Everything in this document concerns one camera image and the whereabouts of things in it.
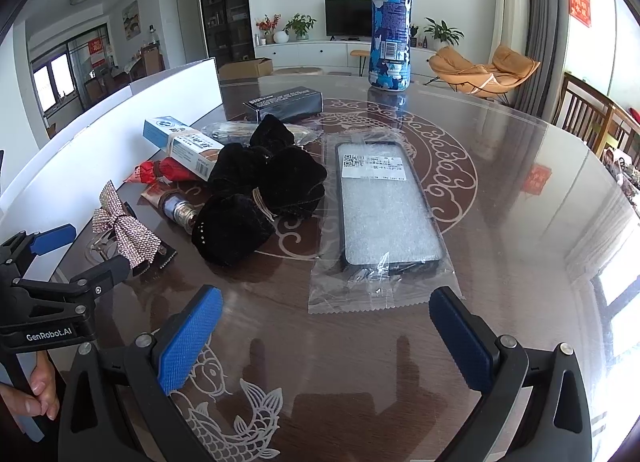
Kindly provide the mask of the person's left hand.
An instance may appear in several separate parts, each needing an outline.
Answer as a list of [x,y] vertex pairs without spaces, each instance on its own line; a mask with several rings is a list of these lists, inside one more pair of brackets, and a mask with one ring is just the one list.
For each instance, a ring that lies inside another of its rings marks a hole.
[[47,416],[54,421],[60,411],[56,393],[55,370],[45,350],[37,352],[36,364],[29,378],[32,395],[1,385],[1,397],[14,419],[17,416]]

